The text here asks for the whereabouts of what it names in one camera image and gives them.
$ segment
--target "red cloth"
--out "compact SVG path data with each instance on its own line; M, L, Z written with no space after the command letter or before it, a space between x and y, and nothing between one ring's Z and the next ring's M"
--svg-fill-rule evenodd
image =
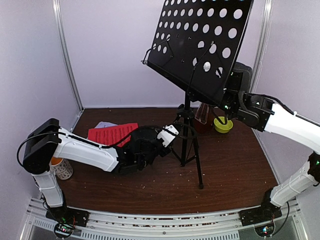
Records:
M89 129L88 139L99 144L112 145L120 141L126 135L138 128L138 123L128 123L118 126L110 126L106 128L92 128ZM125 143L130 141L128 137L122 143L117 145L122 147Z

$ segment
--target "cup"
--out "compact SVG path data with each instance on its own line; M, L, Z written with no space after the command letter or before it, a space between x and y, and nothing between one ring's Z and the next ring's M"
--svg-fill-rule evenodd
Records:
M74 173L74 169L70 165L69 161L64 158L53 157L51 159L51 169L61 180L67 180L71 178L72 174Z

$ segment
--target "wooden tabletop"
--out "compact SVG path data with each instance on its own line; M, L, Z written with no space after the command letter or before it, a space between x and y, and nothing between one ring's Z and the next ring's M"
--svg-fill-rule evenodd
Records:
M174 108L86 109L74 133L88 136L99 122L168 125ZM234 120L228 134L214 129L198 137L204 189L198 189L196 162L185 167L172 153L152 166L126 176L70 161L74 173L59 180L69 206L128 214L189 214L259 205L264 192L277 185L252 130ZM181 141L174 142L179 149Z

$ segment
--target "perforated black panel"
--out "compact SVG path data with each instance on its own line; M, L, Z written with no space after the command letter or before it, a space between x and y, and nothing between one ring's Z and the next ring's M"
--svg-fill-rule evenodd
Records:
M166 0L147 65L185 91L194 65L214 42L196 67L191 99L219 104L252 4L253 0Z

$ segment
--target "white wall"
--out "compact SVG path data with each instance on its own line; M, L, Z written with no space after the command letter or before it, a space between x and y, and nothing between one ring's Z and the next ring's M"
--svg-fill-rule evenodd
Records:
M258 93L281 99L299 114L320 122L320 1L276 0ZM312 151L284 137L259 133L281 182L308 160ZM319 239L320 188L298 197L311 239Z
M31 196L19 144L47 119L70 128L78 113L51 1L0 0L0 239L15 240Z
M72 69L85 107L177 107L184 92L141 64L164 0L64 0ZM239 60L254 65L264 0L256 0Z

